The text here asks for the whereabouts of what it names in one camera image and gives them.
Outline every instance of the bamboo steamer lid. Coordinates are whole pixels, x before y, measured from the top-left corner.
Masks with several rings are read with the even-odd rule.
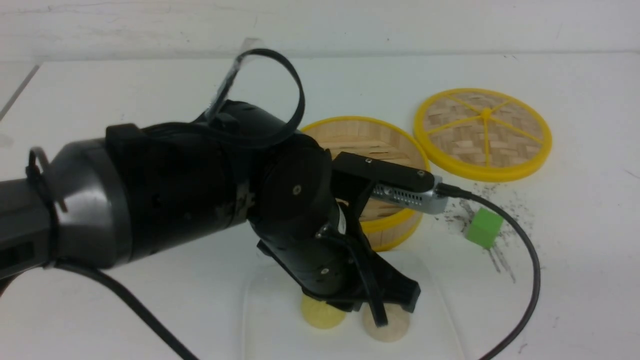
[[[420,106],[414,132],[434,164],[461,177],[502,182],[531,175],[551,150],[551,131],[531,107],[490,90],[441,92]]]

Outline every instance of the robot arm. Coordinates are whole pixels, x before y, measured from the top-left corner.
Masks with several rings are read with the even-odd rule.
[[[367,302],[376,325],[384,326],[383,304],[413,312],[420,287],[372,251],[358,221],[367,200],[435,214],[447,197],[464,197],[502,215],[534,262],[525,316],[483,359],[511,343],[531,317],[540,289],[540,265],[522,228],[497,206],[429,172],[344,152],[332,161],[296,130],[305,103],[291,63],[266,49],[243,53],[240,60],[249,54],[276,59],[294,76],[300,100],[289,122],[225,99],[234,66],[220,96],[192,123],[110,126],[104,138],[64,146],[50,163],[41,149],[32,149],[26,178],[0,182],[0,294],[17,274],[40,266],[115,283],[110,288],[121,299],[146,311],[137,312],[174,350],[187,354],[131,293],[96,269],[248,221],[260,238],[258,248],[305,294],[343,311]]]

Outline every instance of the transparent plate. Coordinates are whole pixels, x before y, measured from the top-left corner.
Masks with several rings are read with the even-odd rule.
[[[418,281],[422,293],[405,337],[394,343],[372,339],[362,326],[362,312],[348,313],[329,330],[311,327],[302,317],[300,287],[279,266],[257,270],[244,296],[242,359],[464,360],[458,334],[436,283],[425,264],[410,252],[380,255]]]

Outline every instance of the white wall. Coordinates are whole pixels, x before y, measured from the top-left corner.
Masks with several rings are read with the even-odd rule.
[[[638,0],[1,0],[0,60],[638,51]]]

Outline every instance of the green cube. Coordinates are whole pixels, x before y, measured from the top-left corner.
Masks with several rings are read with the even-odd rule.
[[[500,233],[502,217],[491,211],[481,208],[469,225],[467,240],[476,243],[485,249],[490,249]]]

